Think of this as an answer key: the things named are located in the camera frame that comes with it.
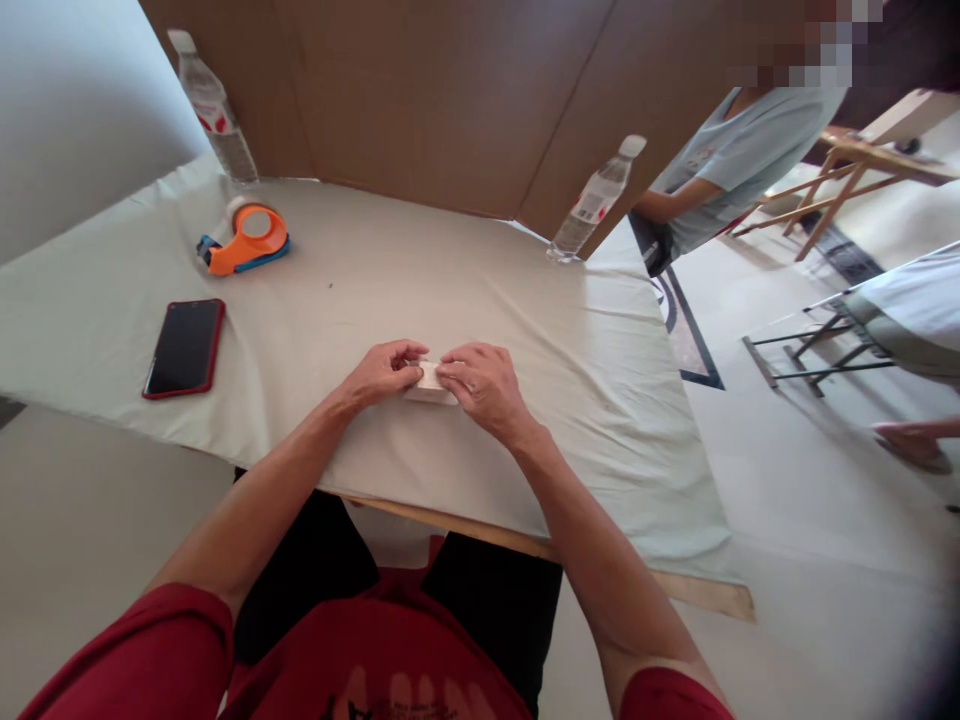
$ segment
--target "red shirt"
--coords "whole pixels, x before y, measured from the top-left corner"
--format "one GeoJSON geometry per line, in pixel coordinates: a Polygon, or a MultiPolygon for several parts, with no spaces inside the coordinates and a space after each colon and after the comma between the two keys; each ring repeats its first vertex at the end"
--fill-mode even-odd
{"type": "MultiPolygon", "coordinates": [[[[520,697],[452,616],[423,595],[314,608],[255,667],[233,667],[233,622],[216,596],[166,585],[143,596],[21,715],[224,720],[520,720],[520,697]]],[[[621,719],[732,720],[687,676],[641,670],[621,719]]]]}

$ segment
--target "red phone case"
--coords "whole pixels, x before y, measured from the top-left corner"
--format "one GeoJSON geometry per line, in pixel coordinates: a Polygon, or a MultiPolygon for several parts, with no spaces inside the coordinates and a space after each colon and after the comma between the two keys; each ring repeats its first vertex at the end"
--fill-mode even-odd
{"type": "MultiPolygon", "coordinates": [[[[226,312],[227,306],[220,298],[213,298],[211,300],[186,300],[184,302],[172,302],[167,305],[167,313],[170,312],[170,309],[175,305],[192,305],[193,303],[201,302],[212,302],[217,303],[219,309],[217,312],[217,324],[213,328],[213,350],[210,352],[210,363],[207,365],[207,382],[197,388],[190,388],[189,390],[173,390],[172,392],[166,393],[148,393],[147,392],[147,383],[150,382],[150,375],[147,375],[147,379],[143,383],[143,390],[140,393],[140,396],[146,400],[162,400],[163,398],[176,397],[177,395],[195,395],[196,393],[207,392],[211,387],[213,387],[213,369],[217,364],[217,349],[220,347],[220,328],[223,325],[223,316],[226,312]]],[[[163,316],[163,321],[166,323],[167,316],[163,316]]],[[[160,335],[163,334],[163,328],[161,327],[160,335]]],[[[157,350],[160,348],[160,336],[157,336],[157,345],[153,349],[153,360],[150,362],[150,369],[153,370],[153,363],[157,359],[157,350]]]]}

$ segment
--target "phone screen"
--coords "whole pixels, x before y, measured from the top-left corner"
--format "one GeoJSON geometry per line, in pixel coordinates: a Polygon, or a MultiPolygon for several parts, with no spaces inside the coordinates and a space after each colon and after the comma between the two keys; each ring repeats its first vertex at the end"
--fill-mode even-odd
{"type": "Polygon", "coordinates": [[[223,303],[174,303],[167,308],[144,395],[185,393],[208,385],[223,303]]]}

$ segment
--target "orange tape dispenser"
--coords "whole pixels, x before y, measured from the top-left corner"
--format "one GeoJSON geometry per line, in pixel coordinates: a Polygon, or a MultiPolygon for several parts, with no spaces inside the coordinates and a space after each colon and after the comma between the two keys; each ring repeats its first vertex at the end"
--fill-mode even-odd
{"type": "Polygon", "coordinates": [[[204,235],[197,243],[197,255],[211,275],[224,277],[253,270],[289,252],[286,223],[264,203],[236,197],[227,205],[226,214],[213,237],[204,235]]]}

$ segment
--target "red sleeve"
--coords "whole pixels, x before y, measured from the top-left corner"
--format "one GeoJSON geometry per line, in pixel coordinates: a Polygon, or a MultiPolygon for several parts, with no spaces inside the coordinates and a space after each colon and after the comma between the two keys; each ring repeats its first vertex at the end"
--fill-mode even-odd
{"type": "Polygon", "coordinates": [[[733,715],[693,678],[670,668],[646,668],[630,679],[620,720],[733,720],[733,715]]]}
{"type": "Polygon", "coordinates": [[[232,661],[233,621],[223,601],[164,585],[74,655],[20,720],[213,720],[232,661]]]}

